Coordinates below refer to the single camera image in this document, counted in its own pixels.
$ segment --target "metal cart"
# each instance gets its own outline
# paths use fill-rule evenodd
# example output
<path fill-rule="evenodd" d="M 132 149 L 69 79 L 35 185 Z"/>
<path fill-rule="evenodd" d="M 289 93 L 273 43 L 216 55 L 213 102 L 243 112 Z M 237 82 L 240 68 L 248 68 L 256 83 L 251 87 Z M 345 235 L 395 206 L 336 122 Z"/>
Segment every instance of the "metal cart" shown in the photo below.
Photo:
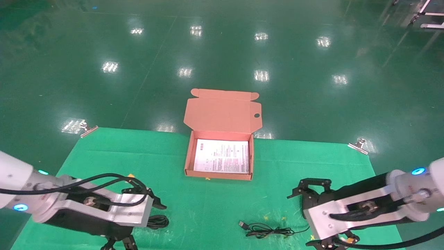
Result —
<path fill-rule="evenodd" d="M 394 0 L 393 5 L 397 4 L 399 0 Z M 420 16 L 444 16 L 444 13 L 433 13 L 433 12 L 424 12 L 427 5 L 430 3 L 430 0 L 427 0 L 425 4 L 422 6 L 421 10 L 413 16 L 410 20 L 410 23 L 416 22 Z M 444 23 L 442 24 L 421 24 L 421 28 L 444 28 Z"/>

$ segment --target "black cable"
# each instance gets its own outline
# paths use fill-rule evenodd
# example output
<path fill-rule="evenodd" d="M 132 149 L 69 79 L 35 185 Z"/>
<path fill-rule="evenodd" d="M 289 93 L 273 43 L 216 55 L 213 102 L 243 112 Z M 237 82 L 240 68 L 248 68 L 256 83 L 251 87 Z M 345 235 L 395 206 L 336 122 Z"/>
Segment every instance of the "black cable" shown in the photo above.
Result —
<path fill-rule="evenodd" d="M 399 206 L 405 205 L 405 202 L 403 199 L 390 202 L 386 205 L 383 205 L 381 207 L 378 207 L 375 211 L 369 213 L 369 208 L 361 208 L 357 210 L 353 210 L 347 213 L 343 214 L 329 214 L 329 217 L 338 221 L 345 221 L 345 222 L 361 222 L 366 221 L 370 219 L 374 219 L 381 214 L 385 214 L 389 211 L 389 209 L 397 208 Z"/>
<path fill-rule="evenodd" d="M 289 227 L 286 227 L 286 228 L 277 227 L 277 228 L 273 229 L 270 226 L 263 224 L 263 223 L 252 223 L 252 224 L 247 225 L 243 222 L 239 222 L 239 225 L 241 226 L 241 228 L 243 228 L 244 230 L 247 231 L 245 236 L 247 236 L 247 237 L 248 236 L 255 236 L 258 239 L 265 238 L 270 234 L 282 234 L 282 235 L 286 235 L 286 236 L 291 236 L 293 234 L 305 232 L 310 228 L 310 227 L 308 227 L 302 231 L 295 232 Z"/>
<path fill-rule="evenodd" d="M 69 190 L 72 187 L 78 187 L 81 184 L 85 184 L 87 182 L 90 181 L 94 181 L 97 179 L 101 179 L 101 178 L 105 178 L 105 177 L 117 177 L 118 179 L 113 180 L 113 181 L 109 181 L 105 184 L 100 185 L 101 188 L 117 183 L 119 181 L 128 181 L 131 185 L 134 186 L 134 188 L 138 188 L 142 191 L 142 194 L 144 195 L 141 199 L 139 199 L 138 201 L 134 202 L 134 203 L 120 203 L 120 202 L 109 202 L 109 201 L 105 201 L 105 200 L 95 200 L 95 202 L 100 203 L 100 204 L 105 204 L 105 205 L 109 205 L 109 206 L 125 206 L 125 207 L 129 207 L 129 206 L 137 206 L 139 204 L 141 204 L 147 197 L 147 187 L 138 179 L 133 178 L 133 177 L 125 177 L 123 175 L 120 174 L 116 174 L 116 173 L 103 173 L 103 174 L 99 174 L 93 177 L 89 177 L 86 178 L 84 180 L 81 181 L 77 181 L 68 185 L 64 185 L 61 187 L 57 187 L 57 188 L 53 188 L 53 189 L 47 189 L 47 190 L 8 190 L 8 189 L 0 189 L 0 194 L 12 194 L 12 195 L 41 195 L 41 194 L 51 194 L 51 193 L 88 193 L 88 192 L 92 192 L 91 190 L 98 190 L 97 187 L 92 188 L 92 189 L 86 189 L 86 190 L 82 190 L 82 191 L 71 191 Z"/>
<path fill-rule="evenodd" d="M 170 221 L 165 215 L 153 215 L 148 218 L 147 227 L 157 230 L 169 225 Z"/>
<path fill-rule="evenodd" d="M 83 189 L 83 190 L 78 190 L 78 191 L 66 190 L 66 191 L 63 191 L 63 193 L 65 193 L 65 194 L 87 194 L 87 193 L 91 193 L 91 192 L 97 191 L 97 190 L 99 190 L 99 189 L 102 189 L 102 188 L 106 188 L 106 187 L 108 187 L 108 186 L 111 186 L 111 185 L 113 185 L 114 183 L 121 182 L 121 181 L 128 181 L 128 180 L 131 180 L 130 177 L 117 178 L 117 179 L 115 179 L 115 180 L 112 180 L 112 181 L 109 181 L 109 182 L 103 183 L 102 185 L 97 186 L 97 187 L 95 187 L 95 188 Z"/>
<path fill-rule="evenodd" d="M 355 244 L 346 243 L 338 238 L 334 238 L 333 242 L 338 245 L 343 245 L 343 246 L 350 247 L 350 248 L 368 249 L 368 250 L 389 250 L 389 249 L 398 249 L 398 248 L 405 248 L 405 247 L 418 245 L 423 242 L 434 239 L 438 236 L 441 236 L 443 234 L 444 234 L 444 227 L 441 227 L 439 229 L 436 229 L 433 232 L 430 232 L 428 234 L 425 234 L 425 235 L 420 236 L 415 239 L 411 239 L 411 240 L 399 242 L 399 243 L 386 244 L 386 245 L 355 245 Z"/>

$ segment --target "yellow marker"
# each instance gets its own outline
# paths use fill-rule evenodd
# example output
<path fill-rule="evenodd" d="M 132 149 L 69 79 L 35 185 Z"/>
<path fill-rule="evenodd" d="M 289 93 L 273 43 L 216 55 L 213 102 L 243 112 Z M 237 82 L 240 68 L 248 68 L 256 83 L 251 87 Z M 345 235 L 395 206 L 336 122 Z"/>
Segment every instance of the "yellow marker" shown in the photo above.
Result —
<path fill-rule="evenodd" d="M 131 174 L 129 174 L 127 177 L 131 177 L 131 178 L 135 178 L 135 176 L 131 173 Z"/>

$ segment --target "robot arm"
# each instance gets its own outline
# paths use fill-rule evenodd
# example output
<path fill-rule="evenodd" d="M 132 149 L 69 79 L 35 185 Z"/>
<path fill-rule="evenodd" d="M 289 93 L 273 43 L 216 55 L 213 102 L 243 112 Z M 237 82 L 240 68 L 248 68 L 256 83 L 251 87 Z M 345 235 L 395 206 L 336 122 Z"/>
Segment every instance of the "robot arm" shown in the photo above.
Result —
<path fill-rule="evenodd" d="M 322 185 L 325 191 L 316 193 L 304 185 L 306 180 Z M 320 239 L 308 245 L 317 249 L 336 249 L 339 234 L 356 243 L 359 238 L 351 230 L 426 221 L 430 213 L 440 211 L 444 207 L 444 158 L 428 168 L 410 173 L 394 170 L 338 190 L 331 190 L 330 183 L 328 179 L 304 179 L 288 197 L 302 195 L 304 218 Z"/>
<path fill-rule="evenodd" d="M 117 179 L 100 186 L 90 183 L 103 177 Z M 133 187 L 122 190 L 122 194 L 104 189 L 119 181 L 128 181 Z M 112 249 L 116 241 L 134 241 L 134 227 L 157 229 L 168 225 L 166 218 L 161 220 L 162 225 L 150 221 L 152 207 L 166 206 L 135 178 L 111 173 L 85 180 L 68 175 L 54 177 L 0 151 L 0 208 L 3 207 L 31 214 L 38 223 L 104 236 L 108 239 L 106 249 Z"/>

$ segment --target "metal clip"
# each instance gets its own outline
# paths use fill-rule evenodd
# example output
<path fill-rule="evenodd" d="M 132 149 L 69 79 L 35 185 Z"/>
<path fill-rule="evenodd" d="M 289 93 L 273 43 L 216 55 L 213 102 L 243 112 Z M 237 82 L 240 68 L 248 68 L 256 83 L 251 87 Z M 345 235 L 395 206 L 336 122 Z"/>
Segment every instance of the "metal clip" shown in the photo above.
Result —
<path fill-rule="evenodd" d="M 364 146 L 364 144 L 365 144 L 365 139 L 359 138 L 355 144 L 349 143 L 349 147 L 358 151 L 358 152 L 361 152 L 361 153 L 367 155 L 369 153 L 362 148 Z"/>
<path fill-rule="evenodd" d="M 85 138 L 85 136 L 91 134 L 93 131 L 97 130 L 99 127 L 98 126 L 94 126 L 93 128 L 90 128 L 88 126 L 88 124 L 84 121 L 80 124 L 80 128 L 82 128 L 83 130 L 85 130 L 85 132 L 83 134 L 80 135 L 80 138 Z"/>

